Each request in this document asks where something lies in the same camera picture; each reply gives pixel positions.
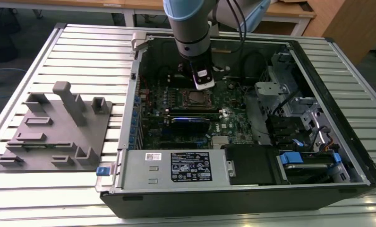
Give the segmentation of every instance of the desk leg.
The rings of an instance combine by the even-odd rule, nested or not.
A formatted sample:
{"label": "desk leg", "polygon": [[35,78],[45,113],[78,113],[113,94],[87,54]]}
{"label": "desk leg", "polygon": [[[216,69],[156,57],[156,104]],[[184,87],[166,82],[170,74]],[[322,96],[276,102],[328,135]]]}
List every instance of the desk leg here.
{"label": "desk leg", "polygon": [[135,11],[134,9],[124,9],[126,25],[127,27],[135,27]]}
{"label": "desk leg", "polygon": [[34,9],[33,12],[35,13],[37,19],[43,18],[43,10],[41,10],[41,9]]}
{"label": "desk leg", "polygon": [[311,18],[302,18],[292,31],[292,36],[303,36]]}

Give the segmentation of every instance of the sticker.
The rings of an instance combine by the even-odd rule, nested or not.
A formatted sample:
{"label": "sticker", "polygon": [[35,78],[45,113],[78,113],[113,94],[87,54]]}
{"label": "sticker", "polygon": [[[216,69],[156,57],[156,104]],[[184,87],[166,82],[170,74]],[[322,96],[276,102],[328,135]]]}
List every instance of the sticker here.
{"label": "sticker", "polygon": [[162,153],[146,153],[146,161],[162,161]]}
{"label": "sticker", "polygon": [[210,153],[171,153],[171,180],[174,182],[212,181]]}
{"label": "sticker", "polygon": [[207,70],[199,71],[199,77],[204,77],[208,75]]}
{"label": "sticker", "polygon": [[120,7],[119,4],[107,4],[107,3],[105,3],[103,5],[105,5],[105,6],[113,6],[113,7]]}

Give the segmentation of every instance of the capacitor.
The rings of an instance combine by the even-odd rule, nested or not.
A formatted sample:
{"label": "capacitor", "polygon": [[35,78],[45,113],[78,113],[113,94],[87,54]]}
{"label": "capacitor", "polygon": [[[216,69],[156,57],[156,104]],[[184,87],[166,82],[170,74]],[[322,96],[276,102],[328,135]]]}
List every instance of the capacitor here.
{"label": "capacitor", "polygon": [[228,87],[228,89],[234,90],[235,89],[234,83],[230,83],[227,87]]}

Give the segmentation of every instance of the floor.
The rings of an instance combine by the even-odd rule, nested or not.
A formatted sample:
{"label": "floor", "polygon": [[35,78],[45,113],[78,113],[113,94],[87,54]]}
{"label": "floor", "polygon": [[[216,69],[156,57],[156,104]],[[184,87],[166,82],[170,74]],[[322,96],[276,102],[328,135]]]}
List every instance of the floor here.
{"label": "floor", "polygon": [[[107,25],[114,26],[114,19],[110,13],[91,12],[65,12],[43,11],[43,18],[37,19],[33,10],[19,9],[18,20],[22,25],[22,31],[13,35],[15,45],[21,51],[19,57],[0,63],[0,68],[21,68],[27,70],[41,51],[41,48],[50,36],[53,28],[58,22],[73,24]],[[138,25],[144,27],[170,28],[166,16],[150,18],[154,23],[146,23],[143,16],[138,16]],[[358,66],[367,81],[376,90],[376,57],[370,54]],[[23,78],[25,73],[21,71],[0,71],[0,96],[10,96]],[[0,98],[0,112],[6,106],[9,98]]]}

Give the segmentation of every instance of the white label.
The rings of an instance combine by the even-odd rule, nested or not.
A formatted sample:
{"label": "white label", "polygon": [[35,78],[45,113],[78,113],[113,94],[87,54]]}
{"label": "white label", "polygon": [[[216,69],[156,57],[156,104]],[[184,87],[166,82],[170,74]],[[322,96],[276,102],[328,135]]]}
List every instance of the white label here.
{"label": "white label", "polygon": [[113,6],[113,7],[120,7],[119,4],[107,4],[107,3],[105,3],[103,5],[105,5],[105,6]]}
{"label": "white label", "polygon": [[146,161],[162,161],[162,153],[146,153]]}
{"label": "white label", "polygon": [[300,14],[299,17],[314,17],[314,15]]}
{"label": "white label", "polygon": [[199,71],[199,77],[204,77],[208,75],[207,70]]}

